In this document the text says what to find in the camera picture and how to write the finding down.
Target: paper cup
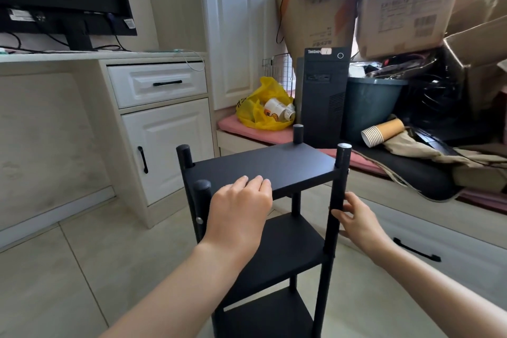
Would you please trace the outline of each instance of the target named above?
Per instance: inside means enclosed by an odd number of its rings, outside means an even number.
[[[393,119],[361,131],[361,136],[366,145],[371,148],[401,134],[403,130],[405,130],[403,122],[399,119]]]

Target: monitor stand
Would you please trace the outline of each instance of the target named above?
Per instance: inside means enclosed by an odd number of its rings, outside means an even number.
[[[71,51],[94,51],[85,21],[62,19],[61,24]]]

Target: pink cushion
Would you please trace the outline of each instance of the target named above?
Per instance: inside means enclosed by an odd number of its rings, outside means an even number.
[[[222,119],[218,122],[218,126],[220,130],[250,138],[257,142],[282,144],[292,142],[293,139],[292,127],[282,131],[255,130],[241,124],[236,115]],[[321,149],[320,151],[329,156],[336,157],[336,149]],[[387,176],[382,168],[355,152],[352,152],[350,166],[369,173]],[[471,201],[478,206],[507,214],[507,195],[490,194],[473,189],[466,189],[460,195],[460,198]]]

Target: drawer handle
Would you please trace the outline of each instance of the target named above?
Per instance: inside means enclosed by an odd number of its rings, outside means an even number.
[[[148,166],[146,165],[146,158],[144,157],[144,150],[141,146],[137,148],[139,152],[141,153],[141,156],[143,157],[143,163],[144,163],[144,173],[148,174]]]
[[[440,258],[438,255],[432,254],[432,255],[426,255],[420,251],[417,251],[411,247],[405,246],[402,244],[402,241],[400,241],[398,238],[394,238],[393,241],[396,243],[396,245],[403,247],[404,249],[408,251],[412,251],[413,253],[423,256],[424,258],[428,258],[429,260],[432,260],[433,262],[442,262],[442,258]]]
[[[158,87],[158,86],[165,86],[165,85],[179,85],[180,83],[183,83],[182,80],[173,80],[172,82],[161,82],[161,83],[153,83],[153,86],[154,87]]]

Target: computer tower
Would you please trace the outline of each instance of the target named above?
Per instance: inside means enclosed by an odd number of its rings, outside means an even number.
[[[340,142],[351,48],[306,48],[296,65],[296,123],[304,142],[336,148]]]

